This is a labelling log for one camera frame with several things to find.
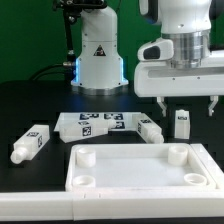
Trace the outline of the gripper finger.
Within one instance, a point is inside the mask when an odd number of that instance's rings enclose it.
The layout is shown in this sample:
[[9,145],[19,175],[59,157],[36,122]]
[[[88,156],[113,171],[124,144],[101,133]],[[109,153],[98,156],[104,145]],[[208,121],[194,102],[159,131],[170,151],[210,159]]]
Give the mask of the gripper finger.
[[219,101],[219,97],[218,96],[211,96],[210,97],[210,103],[208,105],[208,115],[212,116],[214,113],[214,108],[217,105]]
[[163,117],[166,117],[166,114],[167,114],[167,105],[165,103],[164,97],[157,97],[157,104],[161,108]]

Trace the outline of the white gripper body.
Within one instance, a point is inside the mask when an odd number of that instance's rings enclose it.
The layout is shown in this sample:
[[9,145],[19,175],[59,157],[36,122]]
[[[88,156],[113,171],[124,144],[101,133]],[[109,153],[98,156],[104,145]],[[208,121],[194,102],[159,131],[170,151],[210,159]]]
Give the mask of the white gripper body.
[[139,97],[224,95],[224,50],[213,51],[198,68],[171,68],[165,61],[140,62],[134,91]]

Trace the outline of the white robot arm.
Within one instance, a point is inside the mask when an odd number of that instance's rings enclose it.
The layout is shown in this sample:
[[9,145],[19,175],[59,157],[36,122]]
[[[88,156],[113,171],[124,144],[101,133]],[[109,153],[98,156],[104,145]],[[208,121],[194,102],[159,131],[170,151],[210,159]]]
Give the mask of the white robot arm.
[[[161,26],[161,37],[142,45],[134,73],[139,97],[208,96],[213,108],[224,95],[224,50],[209,44],[213,0],[139,0],[140,13]],[[128,85],[117,52],[117,15],[105,0],[88,1],[81,13],[82,52],[75,61],[74,90],[110,95]]]

